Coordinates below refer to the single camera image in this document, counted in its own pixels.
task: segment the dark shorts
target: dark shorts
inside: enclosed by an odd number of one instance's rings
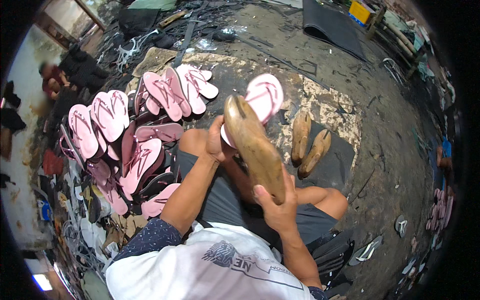
[[[198,157],[178,151],[180,173],[183,178],[192,169]],[[278,242],[278,234],[271,229],[263,218],[253,217],[247,212],[240,199],[236,185],[230,181],[226,171],[219,167],[207,191],[206,200],[199,217],[207,222],[218,222],[242,226],[264,238],[271,244]],[[297,208],[297,226],[305,244],[322,237],[337,223],[337,220],[313,206],[301,204]]]

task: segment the plastic bag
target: plastic bag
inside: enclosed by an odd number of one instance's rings
[[[242,25],[234,25],[234,26],[227,26],[221,31],[225,34],[235,34],[236,36],[242,33],[247,33],[247,26]]]
[[[217,46],[215,45],[214,42],[212,41],[209,41],[205,38],[202,38],[201,40],[199,40],[196,44],[195,44],[195,47],[201,49],[201,50],[204,50],[204,51],[213,51],[213,50],[216,50],[217,49]]]

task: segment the fluorescent light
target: fluorescent light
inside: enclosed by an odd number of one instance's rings
[[[42,290],[53,290],[52,285],[48,281],[48,279],[45,277],[43,274],[36,274],[33,275],[33,278],[35,278],[36,282],[38,285],[42,288]]]

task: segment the black cloth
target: black cloth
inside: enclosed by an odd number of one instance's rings
[[[155,9],[122,9],[118,14],[120,30],[125,40],[143,36],[154,27],[159,10]]]
[[[3,93],[3,97],[8,103],[10,103],[10,105],[12,105],[15,108],[18,108],[22,102],[20,98],[17,96],[17,94],[13,93],[13,81],[9,81],[5,85],[5,91]]]
[[[91,94],[96,93],[108,77],[108,72],[98,67],[96,60],[90,54],[80,50],[77,44],[70,47],[59,68],[70,77],[70,82],[79,90],[87,87]]]
[[[0,110],[0,115],[1,125],[10,129],[12,134],[27,127],[27,124],[22,121],[22,118],[20,118],[17,111],[13,108],[2,108]]]
[[[355,23],[347,15],[323,7],[315,0],[303,0],[303,31],[306,35],[366,61],[353,26]]]

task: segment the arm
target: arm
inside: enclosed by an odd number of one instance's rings
[[[255,197],[262,206],[265,222],[280,235],[285,267],[304,285],[321,289],[322,283],[318,277],[317,264],[303,244],[297,229],[295,219],[298,196],[295,191],[295,179],[287,173],[283,165],[282,170],[286,190],[285,203],[276,205],[261,185],[253,188]]]
[[[162,220],[175,227],[182,236],[197,218],[218,165],[234,153],[234,149],[221,141],[220,128],[223,123],[223,116],[215,119],[208,131],[205,151],[169,197],[160,215]]]
[[[173,192],[160,218],[184,235],[197,218],[218,162],[206,152],[200,155],[190,172]]]

